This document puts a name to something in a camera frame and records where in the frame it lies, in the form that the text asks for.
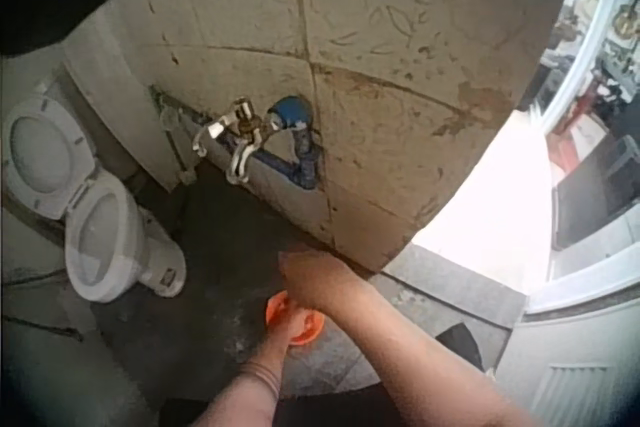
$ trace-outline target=chrome faucet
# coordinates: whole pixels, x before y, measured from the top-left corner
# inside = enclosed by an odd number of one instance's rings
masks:
[[[231,184],[246,183],[249,180],[247,162],[251,155],[258,151],[276,132],[282,130],[282,120],[275,113],[268,113],[264,119],[255,113],[253,104],[245,97],[233,102],[232,108],[218,119],[204,125],[193,139],[192,148],[200,157],[207,155],[202,144],[205,133],[217,139],[230,127],[235,126],[239,138],[226,170],[227,180]]]

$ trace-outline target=concrete ledge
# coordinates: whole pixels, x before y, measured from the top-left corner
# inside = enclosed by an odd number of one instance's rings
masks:
[[[415,244],[407,245],[383,272],[430,297],[508,329],[524,310],[523,293]]]

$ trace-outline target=orange object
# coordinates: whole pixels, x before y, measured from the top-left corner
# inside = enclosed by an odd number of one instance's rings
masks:
[[[269,299],[269,301],[267,302],[267,311],[265,313],[267,325],[269,325],[271,321],[278,316],[278,314],[287,309],[288,303],[289,295],[287,295],[286,290],[278,292],[276,295]],[[304,332],[299,336],[291,339],[289,345],[300,346],[308,344],[309,342],[315,340],[318,335],[320,335],[323,327],[324,315],[315,310],[310,310],[307,318],[304,319]]]

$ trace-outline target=white door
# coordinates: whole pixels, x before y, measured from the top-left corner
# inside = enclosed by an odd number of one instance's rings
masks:
[[[639,275],[636,243],[533,295],[498,366],[501,389],[544,425],[605,424],[640,381]]]

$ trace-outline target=toilet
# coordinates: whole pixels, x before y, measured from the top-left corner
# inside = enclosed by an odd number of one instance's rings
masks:
[[[81,297],[110,302],[136,281],[162,297],[182,290],[180,247],[99,165],[93,142],[62,105],[34,95],[15,106],[2,155],[11,194],[38,215],[64,217],[67,273]]]

